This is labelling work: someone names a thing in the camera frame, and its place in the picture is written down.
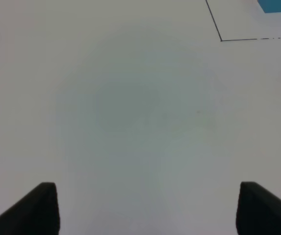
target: blue cube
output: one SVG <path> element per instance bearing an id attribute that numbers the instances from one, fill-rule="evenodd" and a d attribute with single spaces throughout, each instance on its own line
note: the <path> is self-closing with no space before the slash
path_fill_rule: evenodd
<path id="1" fill-rule="evenodd" d="M 281 0 L 258 0 L 264 13 L 281 12 Z"/>

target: white floor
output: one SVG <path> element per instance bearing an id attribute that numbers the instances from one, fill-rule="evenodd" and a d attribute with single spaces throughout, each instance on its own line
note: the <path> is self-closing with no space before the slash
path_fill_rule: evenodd
<path id="1" fill-rule="evenodd" d="M 235 235 L 242 181 L 281 197 L 281 40 L 221 43 L 204 0 L 0 0 L 0 213 L 43 181 L 61 235 Z"/>
<path id="2" fill-rule="evenodd" d="M 265 14 L 257 0 L 208 0 L 223 40 L 281 37 L 281 13 Z"/>

